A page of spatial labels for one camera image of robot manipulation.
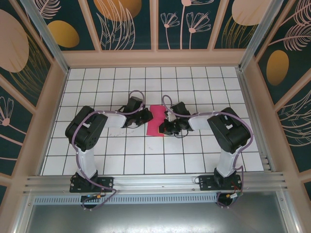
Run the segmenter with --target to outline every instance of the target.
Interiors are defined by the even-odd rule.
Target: white grid mat
[[[223,110],[230,106],[250,125],[234,67],[133,67],[71,69],[55,123],[42,175],[73,175],[75,151],[65,129],[84,105],[95,110],[117,110],[129,91],[145,94],[146,106],[161,104],[169,95],[183,101],[191,114]],[[105,129],[95,147],[99,174],[169,174],[213,172],[220,147],[212,131],[150,137],[147,125],[137,129]],[[246,171],[263,171],[256,142],[237,160]]]

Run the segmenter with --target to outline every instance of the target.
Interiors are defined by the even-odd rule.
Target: flower illustration
[[[167,45],[169,47],[169,50],[171,49],[170,47],[170,43],[169,43],[169,37],[168,37],[168,34],[167,34],[167,29],[168,28],[171,28],[171,27],[175,27],[175,26],[178,26],[180,23],[176,16],[176,13],[172,14],[172,13],[168,13],[166,15],[166,13],[162,13],[161,14],[161,20],[162,20],[162,23],[165,27],[165,32],[166,32],[166,41],[167,41]]]
[[[214,0],[204,0],[204,1],[200,1],[200,0],[181,0],[181,3],[184,6],[191,6],[191,5],[205,5],[205,4],[209,4],[214,2]]]
[[[191,49],[191,37],[193,33],[200,33],[210,30],[211,26],[208,22],[208,13],[197,13],[194,18],[193,12],[187,14],[187,24],[190,32],[189,49]]]
[[[20,133],[26,134],[24,131],[19,130],[18,128],[15,128],[14,126],[10,124],[13,107],[14,107],[14,101],[12,99],[8,98],[8,100],[5,101],[5,98],[3,96],[0,97],[0,126],[4,126],[4,127],[9,126],[12,129]],[[21,142],[15,141],[5,135],[0,134],[0,137],[10,142],[13,142],[17,145],[20,145],[20,146],[23,145]]]
[[[5,102],[3,96],[0,97],[0,125],[8,126],[10,125],[10,118],[13,112],[14,101],[8,98]]]

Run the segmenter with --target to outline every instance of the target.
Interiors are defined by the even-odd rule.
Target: purple cable
[[[102,110],[100,110],[100,111],[94,111],[94,112],[90,113],[89,115],[87,115],[87,116],[83,119],[83,121],[81,121],[81,123],[78,125],[77,129],[75,130],[75,132],[74,132],[74,134],[73,134],[73,136],[72,136],[71,144],[72,144],[74,150],[76,151],[76,162],[77,162],[77,166],[78,166],[78,169],[79,169],[79,171],[81,172],[81,174],[84,176],[84,178],[85,178],[87,181],[89,181],[91,184],[93,184],[93,185],[95,185],[95,186],[97,186],[97,187],[99,187],[99,188],[101,188],[101,189],[107,189],[107,190],[112,190],[112,191],[114,191],[114,193],[113,193],[112,195],[110,195],[110,197],[108,197],[105,201],[103,201],[103,202],[102,202],[101,204],[99,204],[99,205],[96,205],[96,206],[95,206],[94,208],[92,208],[92,209],[87,209],[87,208],[84,206],[84,203],[85,203],[86,201],[88,201],[89,199],[91,199],[91,198],[86,199],[86,200],[82,203],[82,207],[84,208],[84,210],[92,211],[92,210],[96,210],[96,209],[98,209],[99,207],[103,206],[107,201],[109,201],[109,200],[117,193],[117,190],[114,189],[114,188],[105,187],[105,186],[102,186],[102,185],[100,185],[100,184],[98,184],[98,183],[95,183],[94,181],[92,181],[91,179],[89,179],[89,178],[87,177],[87,175],[83,172],[83,170],[81,169],[80,162],[79,162],[79,151],[78,151],[78,148],[76,147],[76,145],[75,145],[75,143],[74,143],[75,138],[76,138],[76,136],[77,136],[77,133],[79,132],[79,130],[81,129],[81,127],[83,126],[83,124],[84,124],[92,115],[94,115],[94,114],[97,114],[97,113],[100,113],[100,114],[101,114],[101,113],[104,113],[104,112],[105,112],[105,113],[109,113],[109,114],[131,115],[131,114],[134,114],[134,113],[138,112],[138,111],[144,106],[145,96],[144,96],[144,94],[143,94],[141,91],[134,90],[134,91],[131,91],[131,92],[129,93],[129,97],[130,97],[131,94],[134,93],[134,92],[139,92],[139,93],[141,93],[141,95],[142,95],[142,103],[141,103],[140,107],[139,107],[137,110],[135,110],[135,111],[133,111],[133,112],[131,112],[131,113],[121,113],[121,112],[117,112],[117,111],[102,111]]]
[[[245,121],[243,121],[241,118],[239,118],[239,117],[237,117],[237,116],[235,116],[235,115],[233,115],[233,114],[230,114],[230,113],[223,113],[223,112],[198,113],[198,114],[194,114],[194,115],[181,115],[181,114],[177,114],[177,113],[174,113],[171,109],[169,109],[168,106],[166,106],[166,104],[165,104],[165,102],[164,102],[164,98],[165,98],[165,97],[169,98],[169,100],[170,100],[170,102],[171,102],[171,106],[172,106],[172,103],[173,103],[172,98],[171,98],[170,96],[164,95],[164,96],[162,96],[162,103],[163,103],[164,107],[166,108],[166,110],[167,110],[168,112],[174,114],[174,115],[177,116],[177,117],[198,117],[198,116],[209,116],[209,115],[217,115],[217,114],[220,114],[220,115],[229,116],[229,117],[232,117],[232,118],[238,120],[239,122],[241,122],[241,123],[248,129],[248,131],[249,131],[250,134],[251,134],[250,141],[249,141],[244,147],[241,147],[241,148],[238,150],[237,155],[235,156],[234,161],[233,161],[233,167],[234,167],[234,169],[235,169],[235,170],[240,170],[240,169],[242,170],[242,187],[241,187],[241,192],[242,192],[242,191],[243,191],[243,183],[244,183],[244,170],[243,170],[243,166],[241,166],[241,167],[239,167],[239,168],[235,168],[235,165],[236,165],[236,162],[237,162],[237,159],[238,159],[240,153],[241,153],[243,150],[245,150],[246,148],[248,148],[248,147],[252,144],[252,142],[253,142],[253,140],[254,140],[253,132],[252,132],[251,128],[248,126],[248,124],[247,124]],[[221,192],[217,193],[216,203],[217,203],[218,206],[223,206],[223,204],[221,204],[220,202],[218,202],[218,198],[219,198],[220,194],[221,194]]]

